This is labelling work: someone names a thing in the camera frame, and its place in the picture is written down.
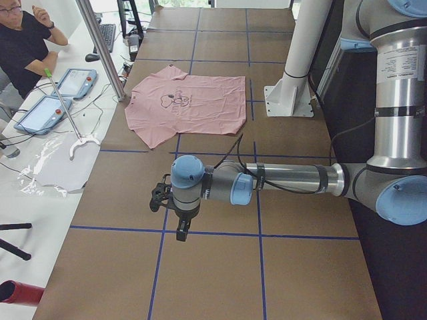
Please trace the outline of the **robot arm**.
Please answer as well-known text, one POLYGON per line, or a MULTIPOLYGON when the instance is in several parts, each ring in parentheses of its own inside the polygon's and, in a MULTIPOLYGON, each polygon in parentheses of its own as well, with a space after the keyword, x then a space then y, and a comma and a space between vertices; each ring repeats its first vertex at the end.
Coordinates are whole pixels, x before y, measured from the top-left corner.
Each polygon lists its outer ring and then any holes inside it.
POLYGON ((247 205, 252 192, 271 187, 291 193, 332 193, 365 205, 397 225, 426 220, 426 162, 420 154, 426 113, 426 2, 347 1, 344 50, 377 52, 374 154, 364 164, 243 164, 214 167, 178 157, 165 187, 185 241, 202 199, 247 205))

